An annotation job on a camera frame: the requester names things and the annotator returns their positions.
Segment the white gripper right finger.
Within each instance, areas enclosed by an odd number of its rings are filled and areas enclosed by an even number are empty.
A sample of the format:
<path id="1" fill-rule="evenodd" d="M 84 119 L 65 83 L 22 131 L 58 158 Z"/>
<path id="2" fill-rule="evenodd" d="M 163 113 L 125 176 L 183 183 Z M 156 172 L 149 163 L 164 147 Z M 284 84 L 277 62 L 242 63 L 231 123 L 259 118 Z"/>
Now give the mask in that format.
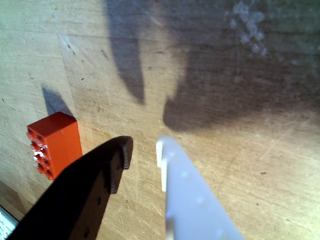
<path id="1" fill-rule="evenodd" d="M 242 240 L 183 148 L 170 136 L 156 142 L 161 189 L 165 192 L 165 237 L 168 240 Z"/>

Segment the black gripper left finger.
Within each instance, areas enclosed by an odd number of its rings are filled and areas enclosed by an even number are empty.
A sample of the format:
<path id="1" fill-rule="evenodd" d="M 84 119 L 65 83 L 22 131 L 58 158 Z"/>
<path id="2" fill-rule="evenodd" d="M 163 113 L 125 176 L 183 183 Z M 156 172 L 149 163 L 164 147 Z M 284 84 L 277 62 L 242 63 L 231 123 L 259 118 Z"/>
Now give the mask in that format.
<path id="1" fill-rule="evenodd" d="M 10 240 L 94 240 L 123 170 L 133 139 L 112 138 L 66 167 L 8 236 Z"/>

